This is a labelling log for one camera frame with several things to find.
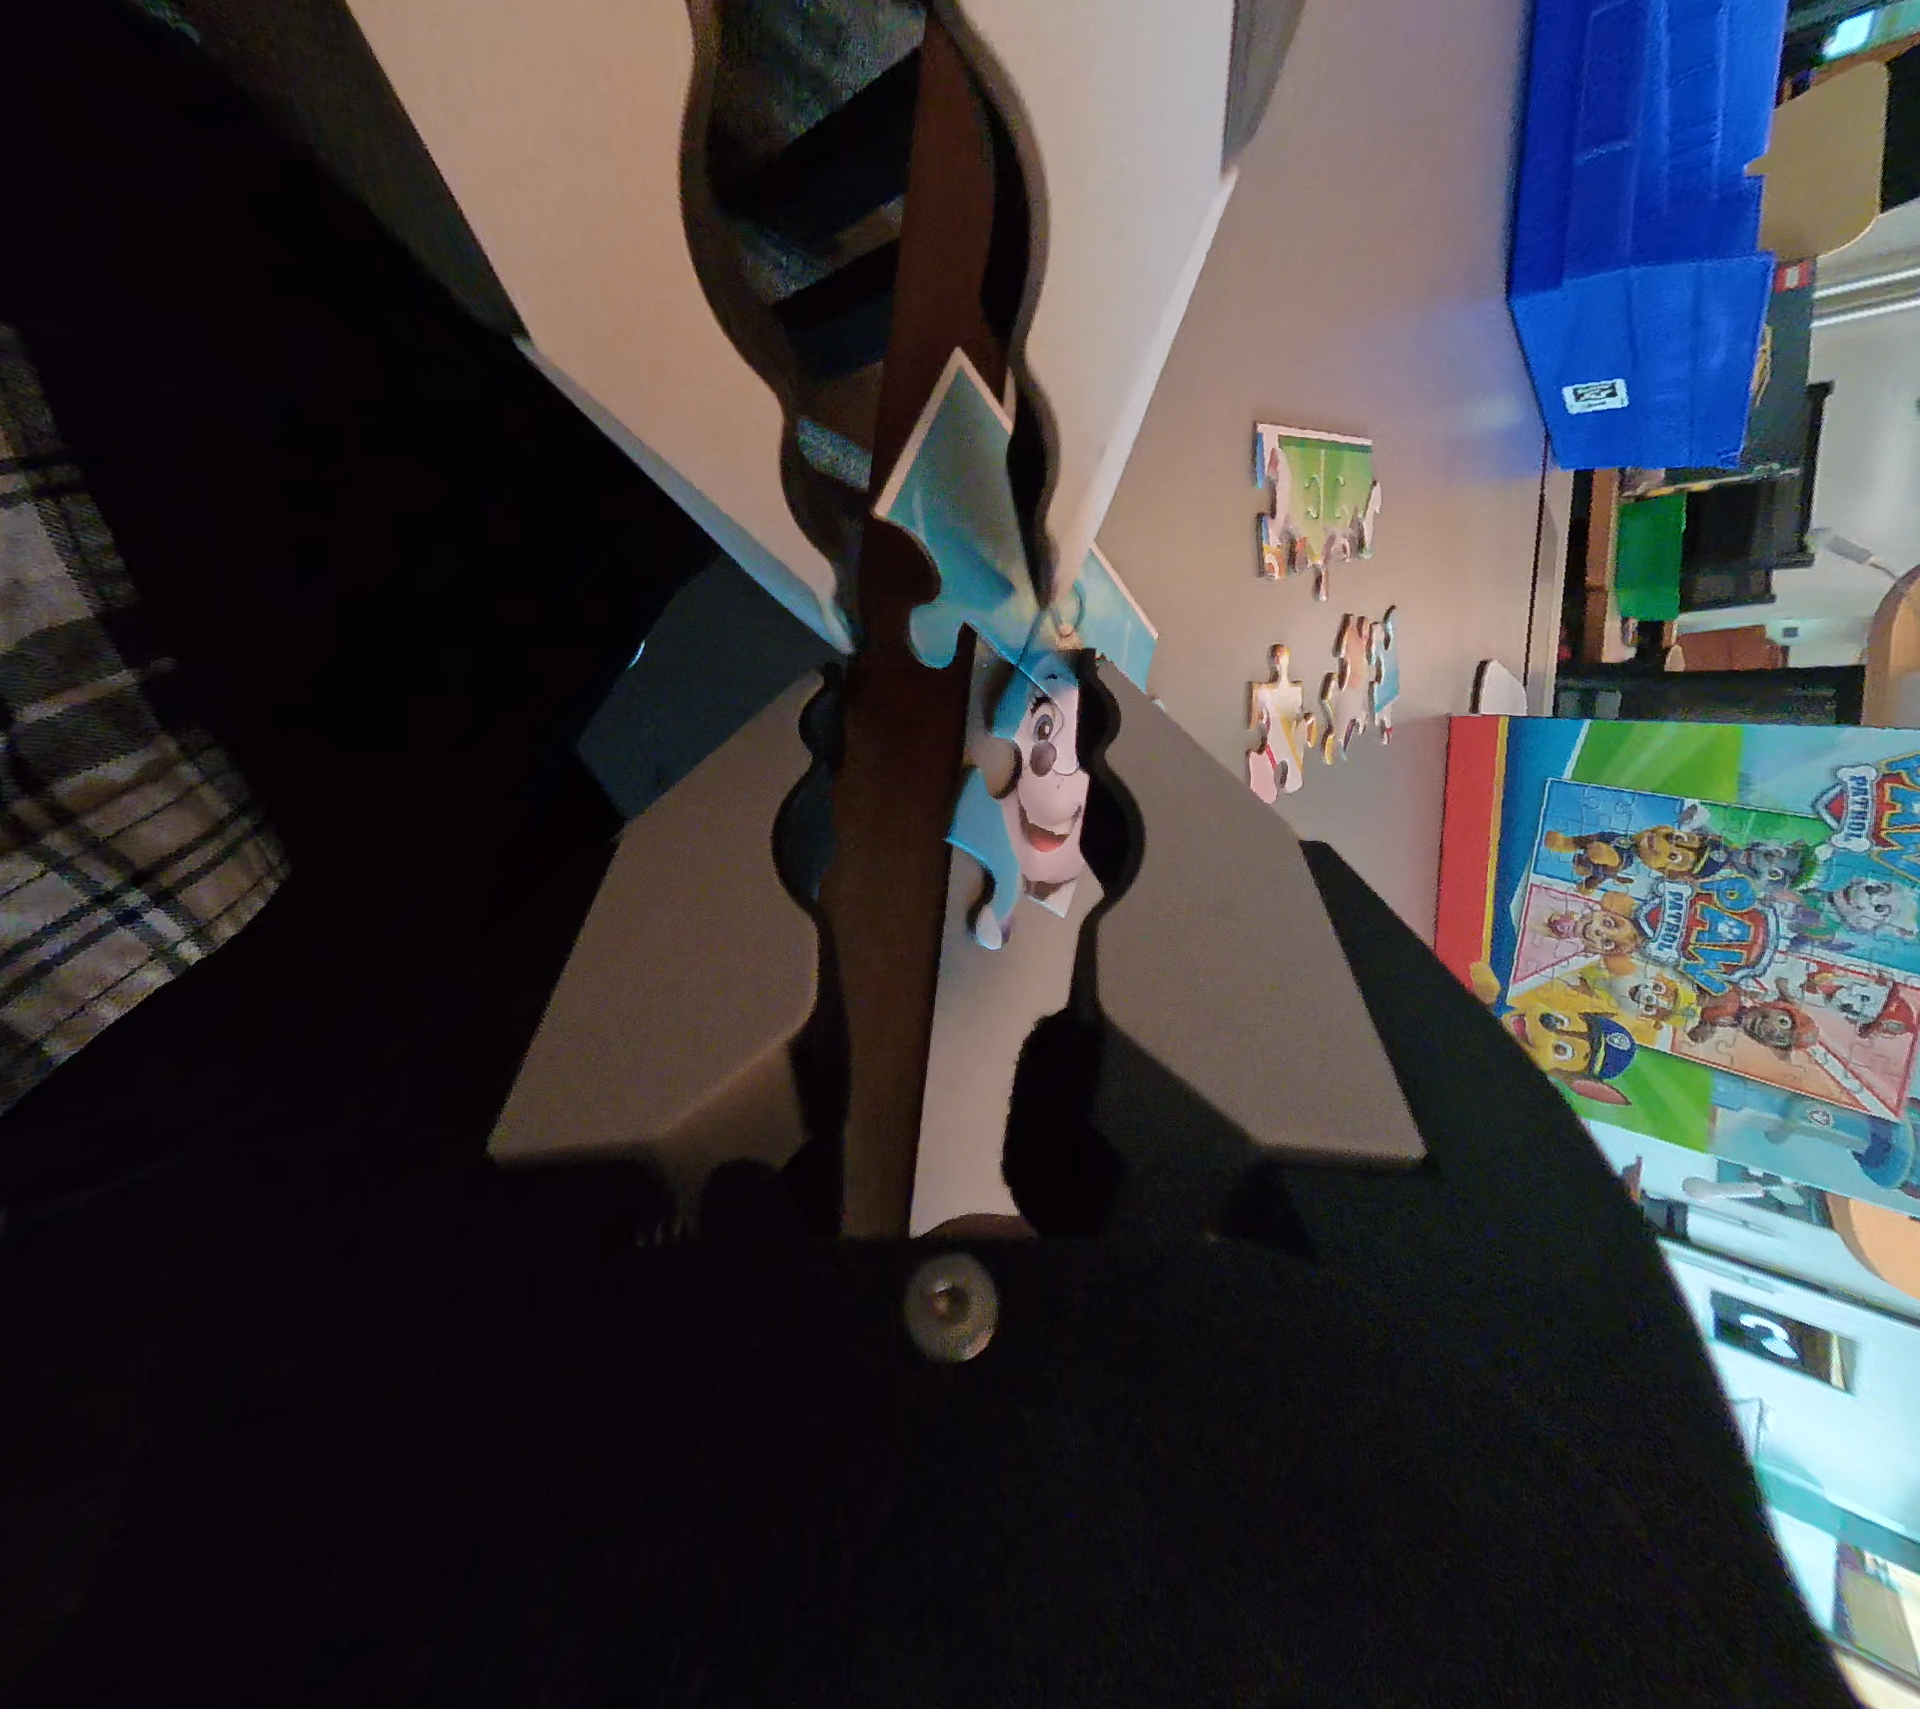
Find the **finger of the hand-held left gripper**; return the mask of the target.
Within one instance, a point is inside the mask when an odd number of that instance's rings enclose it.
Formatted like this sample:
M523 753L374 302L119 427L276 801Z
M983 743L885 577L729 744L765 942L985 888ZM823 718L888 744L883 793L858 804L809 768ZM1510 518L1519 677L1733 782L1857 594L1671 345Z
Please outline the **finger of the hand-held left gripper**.
M1015 361L1081 559L1261 127L1306 0L939 0L1015 137L1037 222Z
M523 351L820 641L793 358L708 198L712 0L345 0L514 310Z

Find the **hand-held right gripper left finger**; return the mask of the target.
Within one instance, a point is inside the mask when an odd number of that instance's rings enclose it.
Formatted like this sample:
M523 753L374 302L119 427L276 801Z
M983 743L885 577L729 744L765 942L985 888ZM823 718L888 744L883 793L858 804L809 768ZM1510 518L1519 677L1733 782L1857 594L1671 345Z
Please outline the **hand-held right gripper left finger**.
M851 1064L820 886L841 683L803 672L621 833L495 1165L637 1166L682 1216L752 1165L839 1222Z

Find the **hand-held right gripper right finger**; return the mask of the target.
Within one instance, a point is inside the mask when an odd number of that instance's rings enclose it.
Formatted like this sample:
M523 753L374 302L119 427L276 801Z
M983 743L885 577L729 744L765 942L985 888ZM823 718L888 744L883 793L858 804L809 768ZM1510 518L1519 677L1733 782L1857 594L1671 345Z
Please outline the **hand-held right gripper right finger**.
M1285 817L1095 659L1076 747L1101 896L1020 1044L1003 1175L1059 1239L1309 1239L1295 1170L1427 1145Z

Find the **pink dog face puzzle section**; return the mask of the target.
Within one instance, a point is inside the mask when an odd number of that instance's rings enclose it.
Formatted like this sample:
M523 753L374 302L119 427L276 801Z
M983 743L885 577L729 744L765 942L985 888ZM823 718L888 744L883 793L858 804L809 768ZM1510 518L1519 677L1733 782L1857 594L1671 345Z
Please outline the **pink dog face puzzle section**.
M1009 944L1025 906L1062 918L1091 869L1083 704L1107 663L1091 647L1009 660L977 645L944 842L974 869L964 924L983 950Z

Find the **green grass puzzle section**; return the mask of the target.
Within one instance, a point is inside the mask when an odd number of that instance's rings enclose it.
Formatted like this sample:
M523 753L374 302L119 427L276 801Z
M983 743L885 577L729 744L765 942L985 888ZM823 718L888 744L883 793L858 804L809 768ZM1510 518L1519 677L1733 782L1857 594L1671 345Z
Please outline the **green grass puzzle section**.
M1332 572L1376 549L1374 437L1258 422L1253 465L1258 572L1271 580L1310 577L1315 599L1331 601Z

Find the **grey desk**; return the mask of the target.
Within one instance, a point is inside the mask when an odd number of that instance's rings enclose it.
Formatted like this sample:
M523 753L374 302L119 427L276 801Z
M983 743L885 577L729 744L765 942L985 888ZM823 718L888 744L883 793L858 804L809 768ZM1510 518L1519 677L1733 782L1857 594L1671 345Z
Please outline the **grey desk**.
M1092 543L1160 626L1150 696L1237 785L1257 657L1309 592L1257 577L1250 427L1362 429L1382 469L1384 539L1347 563L1398 609L1403 747L1357 777L1315 777L1274 807L1309 866L1423 1135L1414 1170L1489 1150L1557 1102L1492 1010L1432 950L1449 712L1481 657L1530 654L1544 502L1541 411L1504 284L1530 0L1306 0L1261 127ZM1039 238L1015 137L939 0L929 0L895 341L883 368L877 483L895 469L948 351L1015 419L1009 469L1040 597L1081 559L1047 553L1044 424L1015 334ZM1088 893L1049 935L1020 924L997 960L958 963L974 866L947 833L978 639L924 666L907 618L935 586L877 518L858 564L858 651L841 687L824 918L844 1005L849 1107L841 1233L1027 1221L1003 1175L1015 1071L1062 1006Z

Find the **yellow white striped puzzle piece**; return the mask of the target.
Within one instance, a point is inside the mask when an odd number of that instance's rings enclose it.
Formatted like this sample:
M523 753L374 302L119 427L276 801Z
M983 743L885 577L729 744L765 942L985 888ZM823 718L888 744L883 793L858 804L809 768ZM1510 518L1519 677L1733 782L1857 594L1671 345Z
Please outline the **yellow white striped puzzle piece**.
M1246 782L1268 807L1303 790L1321 724L1310 715L1304 684L1293 672L1293 651L1277 643L1266 657L1268 674L1250 684Z

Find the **orange dog teal puzzle pieces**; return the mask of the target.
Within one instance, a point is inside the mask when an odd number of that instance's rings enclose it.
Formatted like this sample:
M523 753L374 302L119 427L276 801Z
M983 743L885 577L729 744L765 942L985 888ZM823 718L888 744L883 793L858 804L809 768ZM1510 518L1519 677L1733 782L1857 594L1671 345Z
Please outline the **orange dog teal puzzle pieces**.
M1381 617L1349 613L1332 643L1332 666L1318 692L1318 753L1339 764L1362 737L1391 743L1394 704L1403 690L1398 659L1398 609Z

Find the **colourful puzzle box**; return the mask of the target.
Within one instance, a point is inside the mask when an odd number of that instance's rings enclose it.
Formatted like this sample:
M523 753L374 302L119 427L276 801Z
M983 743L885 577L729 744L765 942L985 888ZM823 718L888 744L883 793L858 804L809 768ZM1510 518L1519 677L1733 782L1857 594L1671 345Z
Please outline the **colourful puzzle box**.
M1435 933L1584 1120L1917 1216L1915 712L1452 717Z

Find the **black trousers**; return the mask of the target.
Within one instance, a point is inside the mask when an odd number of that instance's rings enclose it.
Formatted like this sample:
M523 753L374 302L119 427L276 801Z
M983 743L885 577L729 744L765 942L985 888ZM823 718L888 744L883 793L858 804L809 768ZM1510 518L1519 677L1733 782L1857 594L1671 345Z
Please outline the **black trousers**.
M479 1155L618 830L578 737L708 539L131 0L5 0L5 324L292 871L5 1119L5 1208Z

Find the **blue bin white label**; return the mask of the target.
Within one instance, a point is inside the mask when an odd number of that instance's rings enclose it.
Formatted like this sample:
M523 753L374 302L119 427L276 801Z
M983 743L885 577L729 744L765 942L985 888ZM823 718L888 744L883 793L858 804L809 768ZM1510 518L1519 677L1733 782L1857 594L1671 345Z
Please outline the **blue bin white label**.
M1788 0L1535 0L1507 306L1562 469L1729 468Z

